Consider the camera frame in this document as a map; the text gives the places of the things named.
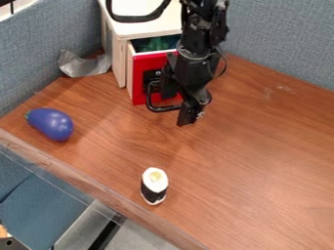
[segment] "wooden tabletop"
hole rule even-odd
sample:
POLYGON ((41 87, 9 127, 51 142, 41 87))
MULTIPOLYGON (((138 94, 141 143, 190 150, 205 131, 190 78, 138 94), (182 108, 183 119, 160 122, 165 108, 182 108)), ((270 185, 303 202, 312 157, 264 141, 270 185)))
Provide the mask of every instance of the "wooden tabletop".
POLYGON ((1 142, 181 248, 334 249, 334 93, 237 57, 209 89, 205 117, 178 127, 112 73, 61 77, 1 119, 1 142), (26 124, 42 106, 73 118, 67 142, 26 124), (156 207, 140 196, 149 166, 170 179, 156 207))

